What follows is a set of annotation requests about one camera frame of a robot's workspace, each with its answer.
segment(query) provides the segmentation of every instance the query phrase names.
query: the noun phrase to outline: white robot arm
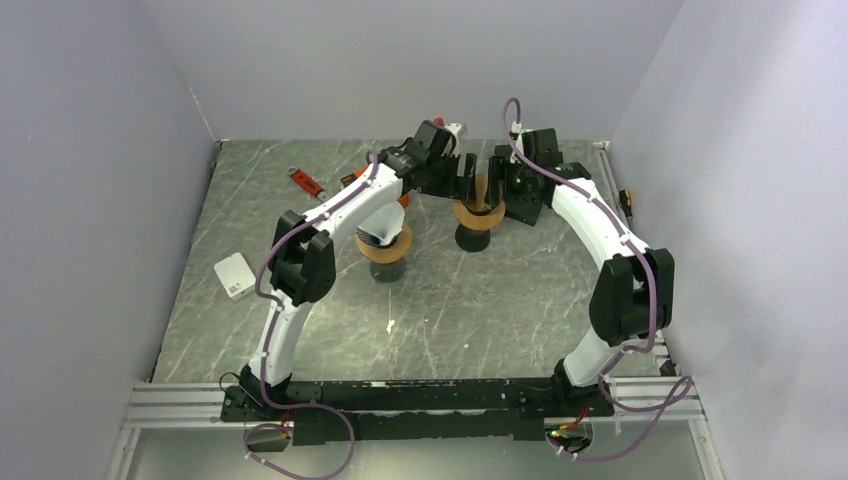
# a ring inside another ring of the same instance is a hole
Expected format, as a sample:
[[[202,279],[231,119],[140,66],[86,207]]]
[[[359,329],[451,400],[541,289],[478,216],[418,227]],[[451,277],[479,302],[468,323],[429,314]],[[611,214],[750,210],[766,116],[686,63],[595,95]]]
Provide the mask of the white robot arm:
[[[579,178],[571,182],[589,192],[591,198],[603,202],[598,187],[592,180]],[[608,218],[596,205],[569,187],[559,185],[554,189],[551,206],[557,215],[571,225],[599,269],[604,266],[605,261],[616,256],[628,257],[633,254],[624,245],[624,239],[629,239],[640,253],[644,254],[648,248],[645,242],[630,232],[624,222],[618,218]],[[624,235],[618,233],[611,220],[619,224],[625,232]],[[644,341],[637,337],[610,346],[598,336],[595,328],[590,326],[577,348],[565,357],[565,372],[569,381],[576,387],[596,383],[598,375],[615,355],[624,347],[642,342]]]
[[[357,228],[364,228],[367,229],[368,234],[386,244],[400,233],[404,213],[403,207],[396,200],[401,196],[403,180],[386,165],[380,166],[373,180],[366,180],[368,173],[369,171],[366,170],[364,175],[348,187],[355,189],[360,183],[370,181],[370,185],[366,186],[362,193],[335,210],[330,218],[313,225],[319,231],[326,231],[331,240],[338,242],[349,237]],[[326,203],[309,210],[305,214],[306,220],[324,215],[342,198],[343,195],[336,195]],[[295,306],[292,304],[292,299],[278,289],[274,290],[273,295],[282,300],[283,311],[272,333],[267,359],[265,379],[272,386],[291,376],[294,350],[314,305],[311,302],[303,302]],[[268,318],[265,321],[265,330],[262,333],[263,338],[268,334],[271,318],[277,308],[276,302],[271,302]],[[253,372],[259,372],[262,352],[263,348],[260,344],[248,363]]]

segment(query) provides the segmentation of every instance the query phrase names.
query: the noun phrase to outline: white wall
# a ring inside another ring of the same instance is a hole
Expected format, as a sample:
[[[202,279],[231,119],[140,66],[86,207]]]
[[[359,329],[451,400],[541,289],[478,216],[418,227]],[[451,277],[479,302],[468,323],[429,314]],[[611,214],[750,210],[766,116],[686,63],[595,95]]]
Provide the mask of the white wall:
[[[606,139],[682,0],[144,0],[217,138],[498,138],[517,95]]]
[[[0,45],[0,477],[98,479],[214,144],[134,0],[3,2]]]
[[[612,138],[731,479],[848,469],[848,4],[687,0]]]

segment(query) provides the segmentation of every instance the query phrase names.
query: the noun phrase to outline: gray tabletop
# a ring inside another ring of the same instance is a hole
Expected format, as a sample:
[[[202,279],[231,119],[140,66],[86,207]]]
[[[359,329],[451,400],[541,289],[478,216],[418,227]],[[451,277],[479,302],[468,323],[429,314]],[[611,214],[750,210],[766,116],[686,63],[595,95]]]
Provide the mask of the gray tabletop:
[[[233,141],[224,143],[194,234],[154,382],[209,382],[238,372],[255,351],[268,301],[231,300],[212,266],[241,252],[256,268],[279,215],[320,202],[288,177],[297,166],[331,193],[365,164],[369,148],[397,141]],[[493,140],[461,151],[488,158]],[[568,161],[612,195],[591,142],[563,142]],[[295,355],[301,380],[547,376],[589,328],[597,270],[577,235],[551,210],[535,227],[506,219],[491,245],[466,253],[453,239],[449,200],[411,194],[408,270],[393,284],[369,274],[353,237],[336,246],[337,280],[304,328]],[[394,324],[389,332],[390,321]],[[658,375],[652,355],[627,356],[613,372]]]

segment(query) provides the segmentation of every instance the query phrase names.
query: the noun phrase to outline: white box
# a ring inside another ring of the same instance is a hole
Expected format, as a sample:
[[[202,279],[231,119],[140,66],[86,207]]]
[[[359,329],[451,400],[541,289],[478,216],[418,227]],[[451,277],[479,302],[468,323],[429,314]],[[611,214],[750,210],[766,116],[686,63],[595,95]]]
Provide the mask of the white box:
[[[216,263],[213,268],[227,295],[233,300],[244,295],[256,283],[256,277],[239,252]]]

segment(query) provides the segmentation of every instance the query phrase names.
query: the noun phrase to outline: purple cable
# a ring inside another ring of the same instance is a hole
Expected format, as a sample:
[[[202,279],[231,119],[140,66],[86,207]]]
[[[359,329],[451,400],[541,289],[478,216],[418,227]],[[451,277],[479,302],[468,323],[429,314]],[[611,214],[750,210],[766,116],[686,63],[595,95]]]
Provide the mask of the purple cable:
[[[584,188],[582,188],[579,185],[577,185],[573,182],[570,182],[570,181],[568,181],[568,180],[566,180],[566,179],[564,179],[564,178],[562,178],[558,175],[555,175],[555,174],[543,169],[542,167],[536,165],[535,163],[530,161],[529,158],[524,156],[524,153],[522,153],[520,150],[518,150],[518,146],[515,144],[515,140],[510,135],[510,130],[509,130],[509,127],[507,127],[507,123],[506,123],[506,114],[507,114],[507,111],[509,110],[510,104],[515,105],[515,110],[516,110],[515,121],[517,123],[521,123],[521,103],[518,101],[517,98],[512,97],[512,98],[510,98],[509,100],[506,101],[506,104],[504,105],[503,111],[501,112],[501,127],[503,128],[504,137],[506,138],[506,141],[509,144],[509,146],[512,148],[513,153],[515,153],[515,155],[522,162],[524,162],[525,165],[532,168],[536,172],[544,175],[547,178],[550,178],[551,180],[559,183],[560,185],[565,185],[566,187],[570,188],[571,190],[573,190],[573,191],[579,193],[581,196],[585,197],[586,200],[590,200],[592,198],[592,195],[589,192],[587,192]],[[601,210],[601,212],[604,213],[604,215],[609,219],[610,223],[612,223],[613,227],[615,227],[615,230],[616,230],[616,232],[618,232],[619,236],[624,235],[625,231],[624,231],[623,226],[621,225],[621,222],[619,222],[618,218],[615,216],[615,214],[612,212],[612,210],[609,209],[609,207],[607,207],[603,202],[601,202],[598,199],[592,199],[592,204],[594,204],[596,207],[598,207]],[[655,338],[656,338],[656,334],[657,334],[657,286],[656,286],[656,281],[654,279],[654,276],[651,274],[652,273],[651,266],[648,263],[648,259],[645,258],[645,256],[639,251],[639,249],[636,248],[635,245],[633,245],[633,242],[631,242],[630,240],[627,240],[624,243],[624,245],[627,246],[627,248],[630,249],[630,251],[633,252],[633,254],[636,256],[636,259],[639,261],[639,264],[642,265],[642,268],[645,270],[645,273],[646,273],[645,277],[647,277],[647,281],[648,281],[648,316],[649,316],[649,320],[648,320],[648,343],[644,347],[637,347],[637,346],[625,347],[623,349],[623,351],[618,352],[609,361],[609,363],[603,368],[603,370],[601,370],[601,375],[598,377],[598,387],[601,390],[601,394],[607,399],[607,401],[616,405],[617,407],[621,408],[622,410],[626,410],[626,411],[629,411],[629,412],[652,412],[652,411],[656,410],[657,414],[654,417],[654,419],[651,421],[650,425],[648,425],[648,428],[646,428],[645,431],[642,433],[642,435],[638,439],[636,439],[635,442],[633,442],[629,447],[625,448],[624,450],[622,450],[622,451],[620,451],[620,452],[618,452],[614,455],[606,455],[606,456],[600,456],[600,457],[585,457],[585,456],[581,457],[581,456],[578,455],[577,457],[575,457],[579,460],[585,460],[587,462],[603,462],[603,461],[608,461],[608,460],[617,460],[617,459],[627,455],[628,453],[632,452],[633,450],[635,450],[646,438],[648,438],[648,435],[650,435],[651,432],[654,430],[654,427],[656,427],[656,425],[659,422],[660,417],[662,416],[665,409],[668,408],[670,405],[673,405],[673,404],[679,402],[680,400],[682,400],[686,396],[686,394],[689,392],[689,390],[692,388],[692,385],[693,385],[691,376],[686,375],[684,377],[681,377],[677,381],[677,383],[674,384],[674,386],[671,388],[671,390],[668,392],[668,395],[665,397],[665,400],[663,402],[661,402],[657,405],[651,405],[650,407],[630,407],[630,406],[624,405],[621,402],[619,402],[618,400],[614,399],[612,397],[612,395],[610,395],[610,393],[606,389],[606,385],[604,384],[604,375],[607,375],[613,369],[613,367],[615,367],[615,365],[618,364],[618,362],[624,356],[624,352],[625,351],[634,351],[634,352],[642,352],[642,353],[650,352],[654,348],[654,342],[655,342]],[[686,387],[683,389],[683,392],[681,392],[679,395],[675,396],[674,395],[675,392],[677,391],[677,389],[681,385],[683,385],[684,382],[686,383]],[[556,446],[553,444],[553,442],[551,442],[550,438],[548,438],[548,443],[550,443],[551,446],[554,446],[554,448],[556,448]]]
[[[262,284],[262,277],[265,274],[265,270],[268,269],[268,265],[271,263],[271,259],[274,258],[274,255],[276,255],[277,252],[280,250],[280,248],[282,248],[282,246],[285,245],[290,239],[292,239],[295,235],[302,232],[303,230],[311,227],[313,224],[318,223],[319,221],[324,220],[325,218],[329,218],[329,215],[332,215],[336,210],[338,210],[339,208],[343,207],[348,202],[350,202],[351,200],[356,198],[357,195],[359,195],[363,190],[365,190],[368,187],[368,185],[371,183],[371,181],[373,181],[374,177],[377,175],[377,169],[379,168],[379,160],[377,159],[377,152],[375,152],[374,150],[369,150],[367,157],[368,157],[368,160],[371,163],[372,168],[371,168],[371,171],[368,174],[368,177],[365,179],[365,182],[361,182],[356,188],[352,189],[350,193],[345,195],[335,205],[331,205],[330,207],[328,207],[327,210],[325,212],[323,212],[322,214],[316,215],[314,218],[305,221],[301,225],[293,228],[291,231],[289,231],[288,233],[283,235],[283,237],[279,241],[277,241],[277,243],[275,243],[273,247],[271,247],[271,250],[268,252],[268,255],[265,256],[265,259],[262,261],[262,264],[260,265],[259,269],[256,270],[256,284],[254,285],[254,290],[256,292],[256,295],[259,296],[259,297],[267,298],[267,299],[273,301],[274,303],[277,304],[277,307],[278,307],[274,311],[274,314],[271,316],[271,321],[268,324],[268,333],[265,335],[265,339],[262,342],[262,351],[263,352],[267,352],[268,347],[271,345],[271,338],[273,338],[273,335],[274,335],[274,328],[276,328],[277,321],[280,318],[280,312],[282,312],[282,310],[283,310],[283,302],[279,298],[277,298],[275,295],[272,295],[270,293],[265,293],[265,292],[262,291],[261,284]],[[299,409],[299,408],[317,408],[317,409],[320,409],[320,410],[326,410],[326,411],[328,411],[328,412],[330,412],[334,415],[337,415],[339,418],[342,419],[345,426],[347,427],[348,433],[350,434],[350,448],[348,449],[347,457],[345,457],[342,464],[339,466],[339,468],[334,470],[332,473],[330,473],[328,475],[324,475],[323,477],[305,477],[303,475],[298,475],[294,472],[290,472],[290,471],[280,467],[279,465],[276,465],[272,462],[269,462],[268,460],[266,460],[266,459],[260,457],[259,455],[256,455],[255,453],[250,451],[250,447],[248,445],[248,439],[250,438],[250,436],[253,433],[255,433],[259,430],[269,430],[269,429],[278,430],[280,432],[288,432],[289,431],[289,428],[285,427],[283,425],[278,425],[278,424],[275,424],[275,423],[263,423],[263,424],[256,425],[256,426],[252,427],[251,429],[249,429],[244,434],[244,438],[242,439],[242,445],[244,446],[244,451],[247,454],[247,457],[250,457],[253,460],[261,463],[262,465],[265,465],[266,467],[268,467],[268,468],[270,468],[270,469],[272,469],[276,472],[282,473],[283,475],[294,478],[296,480],[329,480],[330,478],[335,477],[336,475],[341,473],[345,468],[347,468],[348,464],[350,463],[351,458],[353,458],[353,448],[354,448],[354,444],[356,442],[356,437],[355,437],[355,434],[353,432],[353,425],[351,425],[350,420],[348,420],[348,418],[342,412],[340,412],[339,410],[337,410],[337,409],[335,409],[335,408],[333,408],[329,405],[324,405],[324,404],[320,404],[320,403],[296,403],[296,404],[292,404],[292,405],[283,405],[283,404],[279,404],[279,403],[274,402],[268,396],[268,391],[265,389],[266,367],[267,367],[267,359],[266,359],[266,357],[262,357],[262,360],[260,362],[260,368],[259,368],[259,385],[260,385],[260,391],[262,393],[262,399],[265,400],[265,403],[267,403],[270,407],[280,409],[280,410],[296,410],[296,409]]]

